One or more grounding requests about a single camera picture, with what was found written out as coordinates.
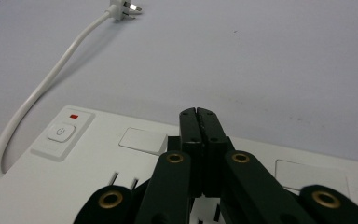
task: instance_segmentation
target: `power strip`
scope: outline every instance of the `power strip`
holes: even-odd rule
[[[167,137],[178,134],[177,126],[68,105],[0,180],[0,223],[73,223],[97,189],[131,189],[150,178]],[[320,184],[358,203],[358,161],[231,140],[293,192]],[[225,223],[217,206],[197,199],[190,223]]]

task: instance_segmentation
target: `power button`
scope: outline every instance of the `power button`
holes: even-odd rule
[[[75,132],[75,129],[75,126],[69,124],[54,124],[48,130],[48,139],[64,143],[68,141],[69,138],[71,138],[72,134]]]

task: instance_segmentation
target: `white cable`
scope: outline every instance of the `white cable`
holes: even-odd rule
[[[63,66],[75,52],[80,43],[87,37],[91,31],[93,31],[96,27],[98,27],[101,23],[106,21],[108,18],[112,17],[113,14],[117,13],[117,6],[111,5],[104,14],[91,23],[86,29],[84,29],[74,40],[68,50],[62,55],[60,60],[56,63],[56,65],[51,69],[48,75],[43,79],[43,81],[37,86],[34,92],[28,97],[28,99],[20,106],[14,116],[11,118],[10,122],[5,127],[4,131],[0,135],[0,178],[4,175],[2,172],[2,157],[6,150],[7,143],[9,142],[11,136],[14,131],[16,131],[17,126],[27,114],[27,112],[31,109],[34,103],[39,99],[39,97],[46,92],[48,87],[50,86],[52,80],[58,75]]]

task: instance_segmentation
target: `power plug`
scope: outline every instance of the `power plug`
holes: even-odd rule
[[[110,0],[110,7],[107,9],[111,14],[111,17],[117,21],[122,21],[124,17],[130,17],[134,19],[133,16],[130,15],[130,9],[141,11],[140,7],[131,3],[131,0]]]

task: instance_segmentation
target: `power symbol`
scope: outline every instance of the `power symbol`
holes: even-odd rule
[[[57,132],[56,132],[57,135],[62,135],[63,133],[65,133],[65,129],[64,129],[64,128],[60,128],[60,129],[57,130]]]

